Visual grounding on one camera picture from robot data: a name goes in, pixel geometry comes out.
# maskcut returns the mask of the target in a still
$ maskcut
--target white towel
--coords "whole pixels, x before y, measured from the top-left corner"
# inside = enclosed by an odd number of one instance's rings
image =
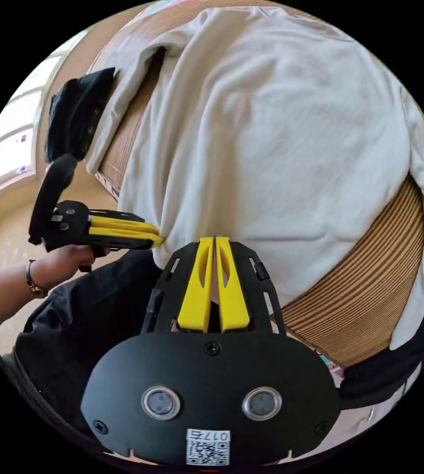
[[[340,30],[278,7],[204,10],[132,57],[90,172],[160,46],[119,198],[166,238],[159,267],[191,241],[228,236],[258,253],[284,306],[342,260],[408,172],[424,200],[424,122],[408,92]],[[424,255],[392,349],[423,314]]]

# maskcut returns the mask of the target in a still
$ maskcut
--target black pants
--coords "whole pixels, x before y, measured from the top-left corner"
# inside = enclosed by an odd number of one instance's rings
[[[111,348],[140,332],[160,274],[151,251],[129,251],[53,290],[17,338],[14,352],[36,389],[89,437],[80,403],[91,371]]]

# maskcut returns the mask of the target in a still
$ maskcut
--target wrist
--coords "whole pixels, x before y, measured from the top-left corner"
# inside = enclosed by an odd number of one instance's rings
[[[55,275],[53,275],[52,271],[48,268],[44,258],[32,262],[30,273],[34,285],[46,291],[50,291],[58,285]]]

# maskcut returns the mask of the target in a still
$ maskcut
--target window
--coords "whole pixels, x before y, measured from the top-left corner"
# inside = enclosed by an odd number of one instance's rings
[[[45,61],[42,61],[18,87],[17,91],[13,94],[12,99],[29,90],[35,89],[36,87],[42,87],[46,84],[50,74],[59,63],[60,58],[61,56],[54,56],[53,58],[47,58]]]
[[[73,47],[85,36],[80,32],[58,47],[22,82],[0,114],[0,186],[36,163],[35,124],[44,92]]]
[[[23,172],[32,167],[33,129],[11,135],[0,142],[0,177],[10,171]]]
[[[38,90],[8,102],[0,114],[0,138],[12,130],[32,126],[41,94],[42,91]]]

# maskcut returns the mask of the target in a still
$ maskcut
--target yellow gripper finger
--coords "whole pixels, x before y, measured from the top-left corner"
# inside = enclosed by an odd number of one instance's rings
[[[177,323],[181,329],[207,332],[209,328],[212,266],[213,237],[202,238],[199,241],[194,267],[177,318]]]
[[[245,329],[250,323],[228,237],[215,238],[217,259],[218,309],[222,332]]]
[[[112,217],[91,216],[90,225],[104,229],[117,229],[123,231],[144,232],[159,235],[159,229],[147,222],[127,221],[126,219],[114,219]]]
[[[119,229],[108,229],[103,227],[90,227],[88,233],[91,236],[107,236],[107,237],[125,237],[138,238],[142,240],[151,240],[151,248],[155,248],[164,242],[164,239],[156,234],[148,234],[146,232],[124,231]]]

